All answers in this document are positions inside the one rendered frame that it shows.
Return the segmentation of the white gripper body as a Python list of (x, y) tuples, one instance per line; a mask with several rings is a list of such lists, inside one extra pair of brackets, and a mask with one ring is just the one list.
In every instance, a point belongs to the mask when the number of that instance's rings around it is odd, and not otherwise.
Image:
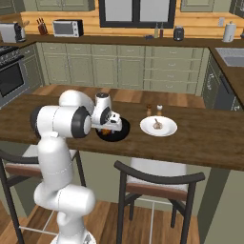
[(105, 130), (112, 130), (117, 132), (120, 132), (122, 130), (121, 121), (119, 121), (118, 123), (106, 123), (104, 125), (93, 124), (92, 126), (98, 130), (105, 129)]

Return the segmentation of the black round plate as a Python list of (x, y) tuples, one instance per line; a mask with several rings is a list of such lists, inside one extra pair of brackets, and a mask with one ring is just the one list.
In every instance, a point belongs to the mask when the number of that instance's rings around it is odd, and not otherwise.
[(101, 130), (96, 129), (95, 131), (96, 131), (97, 135), (104, 141), (117, 142), (117, 141), (123, 140), (129, 134), (131, 124), (125, 118), (121, 118), (121, 121), (122, 121), (122, 130), (120, 132), (112, 131), (112, 133), (110, 133), (110, 134), (103, 135), (102, 129)]

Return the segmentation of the white round plate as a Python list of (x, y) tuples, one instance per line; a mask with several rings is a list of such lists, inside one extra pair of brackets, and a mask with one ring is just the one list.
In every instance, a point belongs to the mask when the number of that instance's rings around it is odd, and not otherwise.
[[(156, 122), (162, 125), (160, 129), (156, 129), (153, 126)], [(177, 131), (177, 125), (168, 117), (154, 115), (142, 119), (140, 122), (140, 129), (152, 136), (170, 136)]]

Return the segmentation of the green base cupboard run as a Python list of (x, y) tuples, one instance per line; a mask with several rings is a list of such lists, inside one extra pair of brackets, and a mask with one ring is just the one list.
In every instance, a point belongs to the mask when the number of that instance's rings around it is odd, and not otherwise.
[(21, 50), (35, 90), (95, 86), (199, 95), (210, 52), (204, 48), (35, 43)]

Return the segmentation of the dark wooden bar stool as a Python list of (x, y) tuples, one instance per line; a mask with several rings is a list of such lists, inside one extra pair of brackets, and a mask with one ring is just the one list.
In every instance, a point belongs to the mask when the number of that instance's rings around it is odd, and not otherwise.
[(37, 146), (30, 145), (22, 156), (0, 150), (0, 181), (10, 210), (10, 216), (19, 244), (25, 244), (10, 188), (31, 177), (42, 177), (37, 163)]
[(116, 244), (122, 244), (124, 208), (130, 206), (132, 220), (134, 201), (141, 195), (167, 198), (172, 203), (171, 227), (180, 212), (184, 218), (180, 244), (187, 244), (195, 187), (205, 179), (204, 173), (186, 174), (185, 164), (142, 158), (133, 158), (130, 166), (120, 161), (114, 166), (120, 171)]

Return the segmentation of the silver toaster oven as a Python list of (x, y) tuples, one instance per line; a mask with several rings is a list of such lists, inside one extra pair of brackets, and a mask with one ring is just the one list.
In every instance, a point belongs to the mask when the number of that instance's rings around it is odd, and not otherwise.
[(80, 37), (84, 34), (82, 20), (57, 19), (52, 22), (55, 37)]

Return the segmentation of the green side cupboard run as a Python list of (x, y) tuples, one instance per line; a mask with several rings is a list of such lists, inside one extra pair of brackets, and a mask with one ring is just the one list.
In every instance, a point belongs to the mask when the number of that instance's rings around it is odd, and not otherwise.
[[(204, 104), (207, 109), (214, 109), (214, 103), (220, 85), (220, 75), (224, 74), (216, 63), (214, 57), (210, 55), (202, 91)], [(234, 102), (230, 111), (243, 112), (242, 106), (236, 96), (234, 96)]]

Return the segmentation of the black oven with hob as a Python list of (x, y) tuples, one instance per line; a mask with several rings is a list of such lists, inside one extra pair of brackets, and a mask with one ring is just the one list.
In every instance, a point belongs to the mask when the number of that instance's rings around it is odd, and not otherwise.
[(18, 47), (0, 46), (0, 109), (30, 88)]

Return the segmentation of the black-framed window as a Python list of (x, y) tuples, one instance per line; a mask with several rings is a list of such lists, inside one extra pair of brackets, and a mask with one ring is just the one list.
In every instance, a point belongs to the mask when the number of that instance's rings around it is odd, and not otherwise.
[(98, 0), (101, 28), (172, 29), (176, 0)]

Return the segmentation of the dark dishwasher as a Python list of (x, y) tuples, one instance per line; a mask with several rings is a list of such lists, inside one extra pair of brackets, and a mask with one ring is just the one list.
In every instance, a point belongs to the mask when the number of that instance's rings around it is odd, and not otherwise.
[(224, 75), (219, 76), (220, 85), (214, 103), (216, 110), (229, 111), (234, 102), (234, 92)]

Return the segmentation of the brown knife block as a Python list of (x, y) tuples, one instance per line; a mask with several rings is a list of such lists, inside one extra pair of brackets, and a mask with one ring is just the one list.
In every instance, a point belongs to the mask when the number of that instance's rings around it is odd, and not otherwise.
[(37, 24), (38, 24), (38, 30), (39, 30), (40, 34), (41, 35), (47, 35), (48, 30), (47, 30), (46, 25), (45, 25), (42, 18), (37, 19)]

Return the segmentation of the grey coffee machine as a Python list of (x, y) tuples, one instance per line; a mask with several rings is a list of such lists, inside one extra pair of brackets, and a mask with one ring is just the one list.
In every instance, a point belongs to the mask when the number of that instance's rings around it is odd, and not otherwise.
[(5, 43), (19, 43), (26, 40), (25, 31), (18, 23), (0, 23), (0, 34)]

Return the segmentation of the steel sink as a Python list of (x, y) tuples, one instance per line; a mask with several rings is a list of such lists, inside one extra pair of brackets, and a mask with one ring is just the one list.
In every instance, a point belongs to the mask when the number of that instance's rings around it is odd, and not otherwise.
[(244, 68), (244, 48), (216, 48), (228, 67)]

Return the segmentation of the white paper towel roll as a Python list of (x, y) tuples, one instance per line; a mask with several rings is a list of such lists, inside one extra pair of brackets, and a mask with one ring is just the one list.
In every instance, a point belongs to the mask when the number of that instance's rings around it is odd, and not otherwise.
[(231, 21), (225, 26), (222, 41), (225, 43), (232, 42), (234, 40), (235, 31), (236, 31), (236, 24), (233, 21)]

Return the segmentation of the green wall cupboards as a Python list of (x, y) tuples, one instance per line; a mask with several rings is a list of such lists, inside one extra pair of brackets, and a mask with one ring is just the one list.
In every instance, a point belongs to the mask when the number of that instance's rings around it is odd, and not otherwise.
[(94, 0), (0, 0), (0, 15), (22, 11), (91, 11)]
[(185, 12), (229, 12), (244, 10), (244, 0), (181, 0), (180, 10)]

